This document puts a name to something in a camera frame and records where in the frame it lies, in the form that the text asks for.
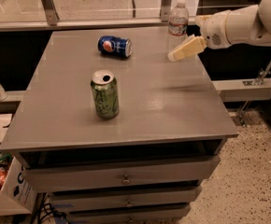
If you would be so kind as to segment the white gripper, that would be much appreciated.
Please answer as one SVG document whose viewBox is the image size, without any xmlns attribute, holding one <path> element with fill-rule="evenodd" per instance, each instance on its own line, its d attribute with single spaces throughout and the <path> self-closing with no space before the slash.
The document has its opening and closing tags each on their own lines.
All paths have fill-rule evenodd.
<svg viewBox="0 0 271 224">
<path fill-rule="evenodd" d="M 230 10 L 213 15 L 199 15 L 194 18 L 202 36 L 190 35 L 167 57 L 171 62 L 180 61 L 199 54 L 208 46 L 210 49 L 226 49 L 231 46 L 226 34 L 226 20 Z"/>
</svg>

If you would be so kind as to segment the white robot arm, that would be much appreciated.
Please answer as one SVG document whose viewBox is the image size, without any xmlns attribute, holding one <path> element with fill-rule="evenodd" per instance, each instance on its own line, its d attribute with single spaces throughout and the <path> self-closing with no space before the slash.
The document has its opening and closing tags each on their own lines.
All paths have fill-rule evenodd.
<svg viewBox="0 0 271 224">
<path fill-rule="evenodd" d="M 271 47 L 271 0 L 259 5 L 197 16 L 200 35 L 190 35 L 167 55 L 171 62 L 199 54 L 206 48 L 227 49 L 235 44 Z"/>
</svg>

